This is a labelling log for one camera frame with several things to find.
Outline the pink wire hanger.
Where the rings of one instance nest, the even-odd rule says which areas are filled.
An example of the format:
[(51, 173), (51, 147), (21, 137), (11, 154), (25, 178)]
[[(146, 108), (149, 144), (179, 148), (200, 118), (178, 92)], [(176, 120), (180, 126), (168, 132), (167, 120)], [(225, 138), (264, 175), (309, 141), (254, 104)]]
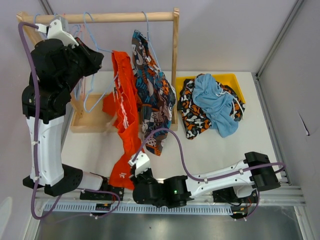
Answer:
[[(83, 30), (83, 43), (85, 43), (85, 40), (87, 39), (87, 30), (86, 27), (84, 25), (84, 30)], [(78, 100), (84, 100), (85, 99), (85, 94), (87, 92), (87, 77), (83, 77), (82, 80), (82, 85), (81, 85), (81, 95), (79, 97)]]

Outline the bright orange shorts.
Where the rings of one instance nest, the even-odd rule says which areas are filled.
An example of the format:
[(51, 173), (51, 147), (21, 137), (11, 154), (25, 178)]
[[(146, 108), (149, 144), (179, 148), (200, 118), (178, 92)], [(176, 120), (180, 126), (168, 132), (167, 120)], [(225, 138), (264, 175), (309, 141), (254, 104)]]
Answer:
[(111, 60), (114, 72), (114, 90), (103, 98), (102, 111), (116, 117), (113, 126), (123, 143), (123, 155), (114, 164), (109, 184), (114, 187), (134, 189), (130, 180), (129, 160), (136, 154), (142, 141), (139, 138), (138, 93), (131, 59), (124, 51), (113, 51)]

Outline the orange black camouflage shorts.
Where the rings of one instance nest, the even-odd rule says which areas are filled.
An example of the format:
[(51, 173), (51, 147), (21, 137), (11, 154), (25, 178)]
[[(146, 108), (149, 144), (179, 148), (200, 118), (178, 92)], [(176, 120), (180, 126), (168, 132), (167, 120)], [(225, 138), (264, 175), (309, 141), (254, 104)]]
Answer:
[[(189, 140), (193, 140), (213, 126), (213, 122), (193, 101), (194, 80), (194, 77), (182, 77), (177, 80), (177, 86), (180, 89), (177, 110), (181, 112), (185, 136)], [(222, 84), (221, 81), (218, 81), (217, 85), (222, 89), (223, 93), (228, 93), (233, 96), (229, 115), (235, 122), (241, 121), (246, 109), (245, 101), (237, 95), (231, 86)]]

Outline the light blue shorts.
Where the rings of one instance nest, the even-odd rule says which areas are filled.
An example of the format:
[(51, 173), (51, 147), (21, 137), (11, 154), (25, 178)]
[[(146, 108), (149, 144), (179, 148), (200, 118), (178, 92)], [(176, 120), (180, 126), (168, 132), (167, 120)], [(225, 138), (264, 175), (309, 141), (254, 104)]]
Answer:
[(224, 91), (211, 74), (201, 74), (194, 79), (192, 100), (212, 122), (210, 128), (217, 130), (221, 137), (236, 132), (239, 124), (230, 115), (234, 96)]

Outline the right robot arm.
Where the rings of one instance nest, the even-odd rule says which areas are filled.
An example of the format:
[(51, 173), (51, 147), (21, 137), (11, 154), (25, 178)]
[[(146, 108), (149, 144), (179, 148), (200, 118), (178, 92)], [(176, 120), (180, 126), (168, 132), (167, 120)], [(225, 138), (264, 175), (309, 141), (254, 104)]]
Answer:
[(237, 163), (212, 172), (192, 175), (178, 175), (162, 182), (153, 176), (147, 154), (134, 154), (128, 164), (129, 179), (133, 183), (133, 200), (140, 205), (152, 205), (168, 209), (186, 206), (188, 201), (209, 193), (228, 189), (228, 196), (234, 202), (257, 193), (277, 189), (281, 186), (266, 154), (247, 152)]

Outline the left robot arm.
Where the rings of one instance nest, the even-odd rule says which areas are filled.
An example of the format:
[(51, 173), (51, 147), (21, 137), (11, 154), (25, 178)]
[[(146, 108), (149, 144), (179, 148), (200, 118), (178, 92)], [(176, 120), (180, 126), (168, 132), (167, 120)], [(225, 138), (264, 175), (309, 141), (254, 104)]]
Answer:
[(31, 173), (22, 184), (36, 190), (43, 188), (52, 197), (82, 189), (82, 200), (109, 200), (112, 186), (106, 177), (61, 160), (62, 128), (71, 93), (83, 77), (98, 72), (104, 58), (80, 38), (75, 41), (76, 45), (64, 44), (57, 38), (42, 40), (29, 53), (34, 71), (21, 100), (34, 145)]

